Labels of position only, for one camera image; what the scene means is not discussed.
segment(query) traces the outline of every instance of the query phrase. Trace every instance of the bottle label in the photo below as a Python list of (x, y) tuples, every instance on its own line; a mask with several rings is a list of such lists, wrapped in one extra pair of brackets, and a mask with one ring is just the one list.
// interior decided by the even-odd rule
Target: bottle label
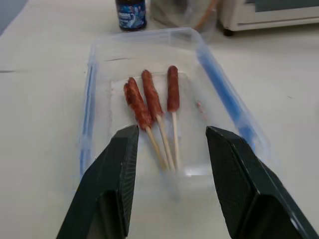
[(120, 27), (139, 28), (144, 25), (145, 2), (132, 5), (117, 5)]

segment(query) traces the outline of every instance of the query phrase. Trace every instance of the cooked sausage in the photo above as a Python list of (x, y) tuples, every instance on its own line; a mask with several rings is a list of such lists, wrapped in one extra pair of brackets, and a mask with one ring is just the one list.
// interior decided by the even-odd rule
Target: cooked sausage
[(129, 78), (128, 82), (124, 85), (124, 94), (127, 104), (135, 113), (135, 118), (140, 128), (142, 130), (145, 130), (146, 127), (151, 128), (151, 114), (144, 105), (143, 98), (134, 78)]
[(152, 121), (157, 121), (156, 116), (162, 116), (163, 111), (160, 106), (159, 95), (154, 87), (153, 78), (148, 70), (142, 72), (143, 88)]
[(167, 111), (176, 112), (179, 108), (178, 69), (170, 66), (167, 71)]

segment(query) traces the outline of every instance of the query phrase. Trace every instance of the white table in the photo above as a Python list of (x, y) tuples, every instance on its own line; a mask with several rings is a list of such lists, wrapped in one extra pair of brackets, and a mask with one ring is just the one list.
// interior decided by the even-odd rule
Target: white table
[[(0, 37), (0, 238), (55, 238), (78, 174), (90, 46), (120, 32), (113, 0), (29, 0)], [(268, 137), (319, 232), (319, 28), (220, 33), (212, 52)]]

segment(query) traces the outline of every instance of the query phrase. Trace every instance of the wooden stick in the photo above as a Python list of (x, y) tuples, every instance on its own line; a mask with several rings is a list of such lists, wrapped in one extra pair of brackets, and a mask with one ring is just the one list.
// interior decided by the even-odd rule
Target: wooden stick
[(162, 157), (161, 157), (161, 155), (160, 155), (159, 145), (158, 145), (158, 143), (156, 143), (155, 138), (154, 138), (154, 136), (153, 136), (153, 133), (152, 133), (150, 127), (146, 127), (145, 130), (146, 130), (146, 132), (148, 133), (148, 136), (149, 136), (149, 138), (150, 138), (150, 141), (151, 141), (151, 143), (152, 143), (152, 145), (153, 145), (153, 147), (154, 147), (154, 149), (155, 149), (155, 152), (156, 152), (156, 154), (157, 154), (157, 156), (158, 156), (158, 158), (159, 158), (160, 168), (161, 168), (163, 171), (165, 171), (165, 170), (168, 168), (168, 162), (167, 162), (167, 160), (164, 161), (164, 160), (162, 159)]
[(160, 134), (161, 134), (161, 138), (163, 140), (164, 149), (165, 149), (165, 153), (166, 153), (166, 156), (167, 156), (169, 168), (170, 168), (171, 171), (175, 172), (173, 157), (171, 156), (171, 152), (170, 152), (170, 148), (169, 148), (169, 144), (168, 144), (168, 140), (167, 140), (167, 135), (166, 135), (166, 132), (165, 132), (165, 125), (164, 125), (163, 119), (159, 115), (156, 116), (156, 119), (158, 120), (158, 123), (159, 123)]
[(180, 159), (179, 159), (176, 112), (172, 112), (172, 116), (173, 116), (174, 145), (175, 145), (175, 169), (178, 169), (180, 167)]

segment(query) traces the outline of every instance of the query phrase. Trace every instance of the sausage on stick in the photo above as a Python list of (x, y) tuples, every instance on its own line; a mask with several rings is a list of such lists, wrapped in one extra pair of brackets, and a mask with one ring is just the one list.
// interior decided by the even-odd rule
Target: sausage on stick
[(139, 88), (134, 78), (130, 77), (128, 82), (124, 85), (125, 99), (129, 107), (132, 108), (135, 118), (143, 131), (146, 131), (154, 150), (159, 158), (159, 165), (162, 170), (165, 170), (168, 165), (165, 163), (160, 155), (160, 148), (154, 139), (151, 131), (152, 118), (149, 110), (144, 105), (143, 98), (140, 94)]
[(165, 125), (162, 119), (163, 111), (160, 106), (159, 95), (154, 87), (152, 75), (148, 70), (144, 70), (142, 72), (142, 80), (143, 80), (144, 94), (146, 97), (146, 101), (148, 103), (148, 108), (151, 113), (152, 120), (157, 121), (159, 123), (159, 129), (160, 129), (161, 137), (163, 140), (169, 168), (174, 172), (175, 167), (174, 167), (173, 158), (170, 152), (167, 135), (165, 132)]
[(176, 111), (179, 108), (179, 89), (178, 89), (178, 69), (176, 66), (170, 66), (167, 71), (167, 111), (172, 113), (175, 145), (175, 168), (180, 167), (179, 146), (177, 135)]

